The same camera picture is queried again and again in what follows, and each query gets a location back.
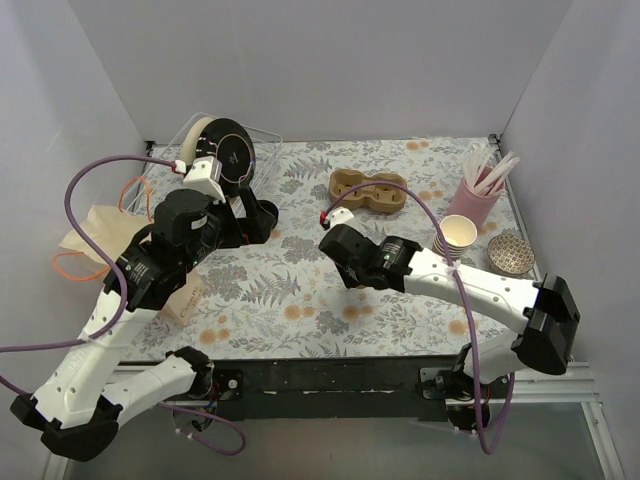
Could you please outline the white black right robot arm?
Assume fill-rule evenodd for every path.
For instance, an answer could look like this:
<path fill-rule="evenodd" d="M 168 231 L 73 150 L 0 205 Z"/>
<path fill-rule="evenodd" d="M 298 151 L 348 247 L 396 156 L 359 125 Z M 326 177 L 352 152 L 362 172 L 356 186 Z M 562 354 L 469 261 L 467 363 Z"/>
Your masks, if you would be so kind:
<path fill-rule="evenodd" d="M 376 244 L 346 224 L 328 230 L 319 249 L 348 288 L 432 297 L 505 326 L 500 336 L 459 354 L 452 383 L 464 397 L 475 397 L 493 381 L 526 368 L 554 376 L 567 371 L 580 313 L 560 276 L 535 282 L 450 266 L 414 241 L 389 236 Z"/>

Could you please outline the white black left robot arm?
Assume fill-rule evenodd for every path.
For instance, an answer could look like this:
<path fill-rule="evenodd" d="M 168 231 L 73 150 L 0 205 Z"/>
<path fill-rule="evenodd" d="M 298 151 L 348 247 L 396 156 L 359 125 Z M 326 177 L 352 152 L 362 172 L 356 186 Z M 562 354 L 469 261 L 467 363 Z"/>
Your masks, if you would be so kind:
<path fill-rule="evenodd" d="M 265 243 L 278 209 L 249 188 L 240 192 L 245 214 L 203 193 L 179 189 L 155 208 L 151 224 L 131 239 L 104 280 L 95 308 L 51 377 L 22 393 L 11 411 L 41 433 L 54 454 L 88 461 L 129 420 L 165 399 L 210 395 L 213 366 L 202 352 L 184 347 L 155 367 L 118 384 L 109 378 L 126 348 L 181 289 L 210 253 Z"/>

